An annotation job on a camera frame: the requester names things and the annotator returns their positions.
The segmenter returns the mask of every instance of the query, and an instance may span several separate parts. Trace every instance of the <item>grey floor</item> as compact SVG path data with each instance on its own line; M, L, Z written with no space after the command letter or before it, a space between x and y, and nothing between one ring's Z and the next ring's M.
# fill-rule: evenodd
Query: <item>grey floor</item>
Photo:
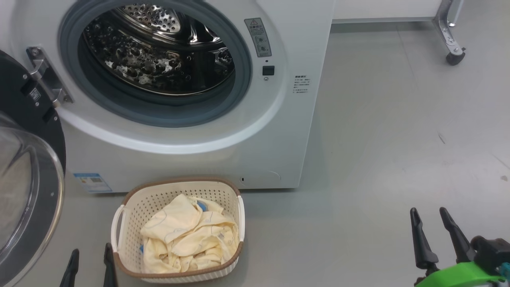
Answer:
M451 67L428 23L334 26L300 188L243 193L247 241L232 274L188 286L412 286L409 209L439 267L454 264L439 207L468 238L510 239L510 2L466 0ZM62 218L18 284L58 286L81 251L76 286L102 286L122 196L67 178ZM120 286L149 286L119 272Z

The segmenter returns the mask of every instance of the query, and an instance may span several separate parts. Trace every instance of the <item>metal table leg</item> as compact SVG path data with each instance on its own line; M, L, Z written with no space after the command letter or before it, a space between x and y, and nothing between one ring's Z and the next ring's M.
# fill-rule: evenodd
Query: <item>metal table leg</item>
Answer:
M455 15L453 16L453 20L451 17L448 17L448 26L455 27L457 25L458 15L461 13L462 5L464 4L464 0L453 0L451 9L455 10Z
M464 53L465 48L462 48L455 41L450 31L450 27L448 26L448 12L450 11L452 2L453 0L442 0L433 22L434 26L436 26L439 33L443 36L444 43L450 50L450 53L446 56L446 61L450 65L455 66L464 59L466 53Z

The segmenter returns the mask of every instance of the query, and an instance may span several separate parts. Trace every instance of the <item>laundry basket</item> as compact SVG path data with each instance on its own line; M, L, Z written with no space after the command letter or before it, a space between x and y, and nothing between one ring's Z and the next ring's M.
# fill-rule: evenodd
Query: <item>laundry basket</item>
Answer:
M215 201L234 218L239 227L236 253L226 263L213 268L182 273L143 273L143 254L140 250L143 238L140 229L156 212L180 194ZM119 218L120 233L117 239ZM111 241L115 264L126 274L151 283L185 283L215 279L230 273L239 260L244 230L243 199L232 183L218 178L177 179L145 184L126 195L113 217Z

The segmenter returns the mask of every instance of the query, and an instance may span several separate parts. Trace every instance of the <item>sticker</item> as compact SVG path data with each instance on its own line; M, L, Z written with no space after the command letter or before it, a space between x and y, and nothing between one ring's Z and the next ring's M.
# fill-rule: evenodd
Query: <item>sticker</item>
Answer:
M306 75L294 76L294 87L292 93L307 93L310 86L310 78Z
M244 19L244 23L250 31L251 39L257 50L258 57L271 56L271 46L267 38L266 29L260 18Z
M82 187L90 193L111 193L113 190L99 174L74 174Z
M39 93L39 91L34 88L30 92L30 97L32 97L32 100L34 100L34 102L36 102L41 97L41 93Z

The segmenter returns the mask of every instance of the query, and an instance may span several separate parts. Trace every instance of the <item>brown basket rim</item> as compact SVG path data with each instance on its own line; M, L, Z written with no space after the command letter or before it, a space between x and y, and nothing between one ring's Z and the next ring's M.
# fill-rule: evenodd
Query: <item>brown basket rim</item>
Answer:
M151 182L151 183L146 183L146 184L139 185L139 186L135 187L133 190L131 190L126 195L126 197L124 197L124 200L122 201L122 204L126 205L126 203L133 196L133 194L137 193L138 191L140 191L140 190L142 190L142 189L144 189L146 187L151 187L151 186L161 185L161 184L168 184L168 183L193 182L193 181L221 182L221 183L224 183L224 184L230 186L230 188L232 188L234 190L234 192L236 193L237 196L241 195L241 193L239 192L239 189L237 189L237 187L234 184L232 184L230 181L222 179L222 178L217 178L217 177L186 177L186 178L176 178L176 179L171 179L171 180L156 181L156 182ZM236 253L234 253L232 258L230 258L229 261L221 264L220 266L211 267L211 268L202 269L202 270L187 271L187 272L182 272L182 273L162 273L162 274L158 274L158 273L138 273L138 272L133 272L133 271L128 270L124 266L124 264L120 260L120 255L119 255L118 252L114 252L113 253L113 257L115 259L115 263L117 264L117 266L119 266L120 270L122 270L122 272L130 275L131 277L135 277L135 278L150 278L150 279L164 279L164 278L190 277L190 276L196 276L196 275L202 275L202 274L207 274L207 273L211 273L211 272L221 271L221 270L229 267L230 265L232 265L237 260L237 258L239 257L239 254L241 254L241 250L242 249L243 249L243 242L241 241L241 242L239 242L239 246L237 247Z

